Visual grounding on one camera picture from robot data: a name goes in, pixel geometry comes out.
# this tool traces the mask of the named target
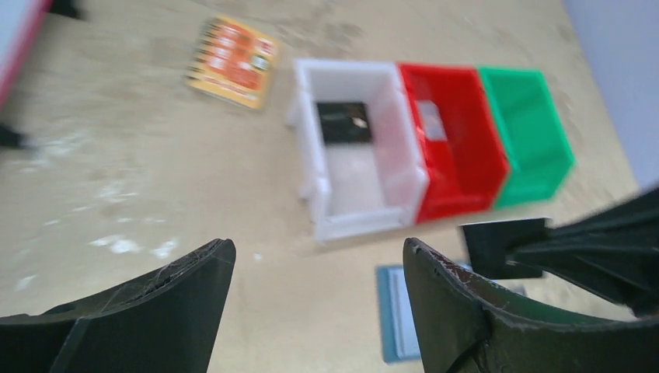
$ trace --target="black foot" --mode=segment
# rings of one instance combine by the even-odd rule
[[[60,16],[84,20],[85,13],[78,9],[74,4],[74,0],[54,0],[51,8],[48,9],[49,13],[58,14]]]
[[[7,125],[0,123],[0,147],[11,149],[27,149],[30,147],[29,138],[14,131]]]

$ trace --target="orange notebook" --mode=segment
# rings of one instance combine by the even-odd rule
[[[187,84],[209,95],[260,109],[280,51],[281,45],[273,37],[217,16],[201,31]]]

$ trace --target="white bin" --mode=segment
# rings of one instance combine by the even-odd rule
[[[428,175],[393,63],[299,59],[288,123],[296,127],[316,240],[413,225]],[[316,103],[363,102],[373,142],[325,145]]]

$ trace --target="concrete floor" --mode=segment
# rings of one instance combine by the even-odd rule
[[[636,190],[558,0],[86,0],[88,22],[48,16],[6,116],[41,152],[0,157],[0,315],[37,314],[160,267],[213,239],[238,262],[210,372],[418,372],[382,362],[375,266],[419,236],[463,258],[456,224],[565,222]],[[226,12],[286,44],[267,108],[181,79],[201,23]],[[563,192],[489,216],[319,246],[295,136],[284,125],[296,57],[541,68],[579,162]],[[533,298],[629,313],[548,277]]]

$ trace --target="green bin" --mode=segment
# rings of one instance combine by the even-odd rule
[[[574,164],[547,82],[540,71],[479,68],[511,164],[494,208],[547,200]]]

